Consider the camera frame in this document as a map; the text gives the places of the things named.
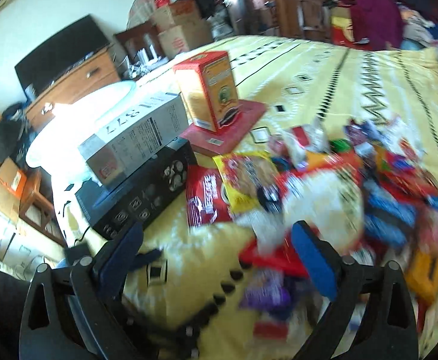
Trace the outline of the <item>black icon-printed box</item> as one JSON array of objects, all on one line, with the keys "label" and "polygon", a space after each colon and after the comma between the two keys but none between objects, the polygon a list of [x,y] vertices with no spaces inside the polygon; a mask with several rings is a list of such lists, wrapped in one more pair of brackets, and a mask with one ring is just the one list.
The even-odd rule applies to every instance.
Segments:
[{"label": "black icon-printed box", "polygon": [[197,164],[187,139],[176,138],[109,191],[87,180],[75,193],[90,227],[106,240],[128,222],[147,228],[186,187],[188,167]]}]

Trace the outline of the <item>white grey carton box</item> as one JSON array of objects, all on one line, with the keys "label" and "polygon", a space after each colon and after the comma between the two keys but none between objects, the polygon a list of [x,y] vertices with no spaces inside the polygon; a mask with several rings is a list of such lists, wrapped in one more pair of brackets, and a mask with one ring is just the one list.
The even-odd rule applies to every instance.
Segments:
[{"label": "white grey carton box", "polygon": [[113,190],[188,126],[181,95],[158,92],[111,117],[78,150],[100,184]]}]

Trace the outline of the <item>red Nescafe coffee bag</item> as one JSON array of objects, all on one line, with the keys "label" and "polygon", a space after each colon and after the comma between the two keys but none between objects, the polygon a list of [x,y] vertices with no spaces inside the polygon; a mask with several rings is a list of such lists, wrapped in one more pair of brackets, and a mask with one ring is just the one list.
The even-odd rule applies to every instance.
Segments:
[{"label": "red Nescafe coffee bag", "polygon": [[220,172],[199,165],[188,166],[186,181],[187,221],[191,228],[231,222],[229,203],[224,199]]}]

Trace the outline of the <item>yellow snack bag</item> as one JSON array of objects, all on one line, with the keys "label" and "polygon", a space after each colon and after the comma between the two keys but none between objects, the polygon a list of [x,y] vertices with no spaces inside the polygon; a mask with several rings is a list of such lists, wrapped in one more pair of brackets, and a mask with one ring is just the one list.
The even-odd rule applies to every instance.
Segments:
[{"label": "yellow snack bag", "polygon": [[260,205],[257,190],[273,185],[279,174],[266,151],[217,155],[213,161],[220,172],[234,215],[257,208]]}]

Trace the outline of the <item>flat red box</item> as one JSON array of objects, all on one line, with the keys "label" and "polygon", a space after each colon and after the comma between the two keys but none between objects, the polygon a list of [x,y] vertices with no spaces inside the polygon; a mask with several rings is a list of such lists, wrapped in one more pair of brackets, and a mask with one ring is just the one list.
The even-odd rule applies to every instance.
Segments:
[{"label": "flat red box", "polygon": [[228,154],[250,132],[268,109],[268,106],[262,102],[240,100],[239,105],[240,113],[235,121],[219,133],[213,133],[192,124],[181,134],[181,138],[187,139],[193,151],[202,155],[214,157]]}]

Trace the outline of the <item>wooden drawer dresser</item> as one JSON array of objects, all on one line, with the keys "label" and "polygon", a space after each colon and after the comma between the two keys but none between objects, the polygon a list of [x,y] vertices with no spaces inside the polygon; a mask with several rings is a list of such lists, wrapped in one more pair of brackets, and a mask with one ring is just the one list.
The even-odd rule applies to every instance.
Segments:
[{"label": "wooden drawer dresser", "polygon": [[73,104],[120,80],[107,48],[103,48],[42,92],[26,109],[25,116],[32,129],[39,133],[54,119],[53,110],[58,104]]}]

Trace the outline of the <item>orange red tea box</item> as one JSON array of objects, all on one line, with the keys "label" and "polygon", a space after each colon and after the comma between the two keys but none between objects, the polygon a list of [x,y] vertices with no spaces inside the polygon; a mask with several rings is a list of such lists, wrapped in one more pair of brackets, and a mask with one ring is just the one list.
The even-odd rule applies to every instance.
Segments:
[{"label": "orange red tea box", "polygon": [[226,51],[208,51],[173,67],[181,96],[195,126],[213,133],[239,114],[237,88]]}]

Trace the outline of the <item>black television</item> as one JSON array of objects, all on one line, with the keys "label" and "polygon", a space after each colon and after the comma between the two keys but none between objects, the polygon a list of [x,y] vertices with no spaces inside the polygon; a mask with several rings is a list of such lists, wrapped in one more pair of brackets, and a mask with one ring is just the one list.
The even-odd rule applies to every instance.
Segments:
[{"label": "black television", "polygon": [[90,15],[61,29],[15,66],[27,100],[34,101],[65,73],[108,46],[108,39]]}]

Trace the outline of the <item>red yellow gift bag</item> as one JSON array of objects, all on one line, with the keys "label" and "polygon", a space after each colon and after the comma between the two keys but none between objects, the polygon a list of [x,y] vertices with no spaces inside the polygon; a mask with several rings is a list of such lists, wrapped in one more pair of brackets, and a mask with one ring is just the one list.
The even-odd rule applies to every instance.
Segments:
[{"label": "red yellow gift bag", "polygon": [[330,10],[330,38],[334,45],[354,47],[355,38],[348,7],[333,7]]}]

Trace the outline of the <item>lower cardboard box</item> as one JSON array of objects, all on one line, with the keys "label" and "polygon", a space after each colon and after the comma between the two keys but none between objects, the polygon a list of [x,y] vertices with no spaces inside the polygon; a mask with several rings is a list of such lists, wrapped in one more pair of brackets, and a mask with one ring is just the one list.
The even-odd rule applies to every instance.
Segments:
[{"label": "lower cardboard box", "polygon": [[165,55],[173,59],[182,52],[212,43],[212,31],[206,20],[174,26],[159,34],[159,43]]}]

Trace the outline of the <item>cardboard box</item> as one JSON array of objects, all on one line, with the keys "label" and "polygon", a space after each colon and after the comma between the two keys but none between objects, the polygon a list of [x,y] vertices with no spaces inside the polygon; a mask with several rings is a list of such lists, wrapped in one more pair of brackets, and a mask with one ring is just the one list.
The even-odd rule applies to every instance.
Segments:
[{"label": "cardboard box", "polygon": [[201,18],[195,0],[179,0],[157,8],[152,15],[152,21],[160,33],[179,25],[201,21]]},{"label": "cardboard box", "polygon": [[182,52],[212,43],[212,31],[206,20],[174,26],[159,34],[159,43],[165,55],[173,59]]}]

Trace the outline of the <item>maroon clothing pile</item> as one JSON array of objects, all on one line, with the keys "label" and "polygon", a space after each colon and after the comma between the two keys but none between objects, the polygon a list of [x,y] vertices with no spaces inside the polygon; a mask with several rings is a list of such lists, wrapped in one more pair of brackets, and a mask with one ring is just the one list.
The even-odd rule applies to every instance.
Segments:
[{"label": "maroon clothing pile", "polygon": [[358,50],[398,49],[403,41],[404,22],[395,0],[336,0],[336,7],[350,9]]}]

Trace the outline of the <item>upper cardboard box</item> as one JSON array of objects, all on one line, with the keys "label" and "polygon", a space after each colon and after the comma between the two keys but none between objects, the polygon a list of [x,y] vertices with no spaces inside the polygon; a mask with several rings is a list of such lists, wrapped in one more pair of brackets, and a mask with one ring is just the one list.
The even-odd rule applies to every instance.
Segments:
[{"label": "upper cardboard box", "polygon": [[195,0],[179,0],[157,8],[152,15],[152,21],[160,33],[179,25],[201,21],[201,18]]}]

